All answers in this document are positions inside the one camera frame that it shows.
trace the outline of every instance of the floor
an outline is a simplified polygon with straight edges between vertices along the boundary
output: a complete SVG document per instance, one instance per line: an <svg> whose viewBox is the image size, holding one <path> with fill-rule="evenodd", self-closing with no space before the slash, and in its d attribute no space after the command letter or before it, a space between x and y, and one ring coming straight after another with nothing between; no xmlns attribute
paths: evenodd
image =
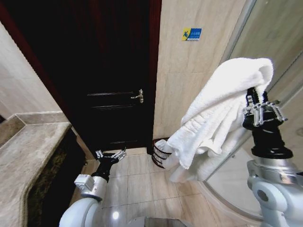
<svg viewBox="0 0 303 227"><path fill-rule="evenodd" d="M247 162L250 160L252 157L240 148L207 182L229 203L261 218L260 204L247 186Z"/></svg>
<svg viewBox="0 0 303 227"><path fill-rule="evenodd" d="M89 160L83 174L99 165ZM195 227L246 227L224 215L201 194L197 182L172 183L169 171L157 167L146 148L128 149L127 156L111 169L103 201L105 227L124 227L141 217L178 218ZM76 188L71 204L80 198Z"/></svg>

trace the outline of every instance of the door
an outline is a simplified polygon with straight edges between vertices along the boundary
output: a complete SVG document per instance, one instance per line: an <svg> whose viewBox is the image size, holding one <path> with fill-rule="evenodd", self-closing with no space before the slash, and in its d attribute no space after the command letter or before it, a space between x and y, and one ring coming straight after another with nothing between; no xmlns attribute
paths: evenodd
<svg viewBox="0 0 303 227"><path fill-rule="evenodd" d="M161 1L2 2L2 23L94 156L151 148Z"/></svg>

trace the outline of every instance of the trash can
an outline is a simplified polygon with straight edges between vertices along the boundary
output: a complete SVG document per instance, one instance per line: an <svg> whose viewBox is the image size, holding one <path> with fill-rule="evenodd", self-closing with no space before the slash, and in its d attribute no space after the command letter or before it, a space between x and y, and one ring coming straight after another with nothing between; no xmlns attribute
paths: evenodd
<svg viewBox="0 0 303 227"><path fill-rule="evenodd" d="M156 142L158 142L159 140L168 140L169 137L167 138L160 138L160 139L155 139L152 141L152 146L153 146L153 154L151 156L152 161L154 162L154 164L156 164L157 166L161 167L164 169L163 165L162 165L162 161L167 159L167 157L169 155L171 155L171 153L167 153L164 152L160 149L158 149L155 145Z"/></svg>

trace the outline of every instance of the beige wall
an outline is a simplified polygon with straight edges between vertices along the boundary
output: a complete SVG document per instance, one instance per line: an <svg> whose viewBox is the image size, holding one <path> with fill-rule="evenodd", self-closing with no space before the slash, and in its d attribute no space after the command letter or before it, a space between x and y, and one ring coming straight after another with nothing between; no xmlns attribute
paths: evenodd
<svg viewBox="0 0 303 227"><path fill-rule="evenodd" d="M270 58L272 87L303 50L303 1L257 1L231 58Z"/></svg>
<svg viewBox="0 0 303 227"><path fill-rule="evenodd" d="M180 126L189 105L218 66L245 0L163 0L154 138ZM202 27L200 41L181 41L184 27Z"/></svg>
<svg viewBox="0 0 303 227"><path fill-rule="evenodd" d="M60 108L0 23L0 114L59 111Z"/></svg>

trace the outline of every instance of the wall tile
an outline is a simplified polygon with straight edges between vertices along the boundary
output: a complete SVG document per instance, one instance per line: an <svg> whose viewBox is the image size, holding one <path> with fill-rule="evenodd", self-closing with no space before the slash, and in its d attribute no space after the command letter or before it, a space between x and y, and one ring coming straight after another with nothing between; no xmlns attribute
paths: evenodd
<svg viewBox="0 0 303 227"><path fill-rule="evenodd" d="M0 100L14 114L60 111L57 103L1 23Z"/></svg>
<svg viewBox="0 0 303 227"><path fill-rule="evenodd" d="M8 119L11 115L13 115L13 112L10 109L8 109L1 100L0 100L0 115L5 119Z"/></svg>
<svg viewBox="0 0 303 227"><path fill-rule="evenodd" d="M164 0L160 22L155 139L171 136L218 66L245 0ZM202 27L198 42L181 41Z"/></svg>

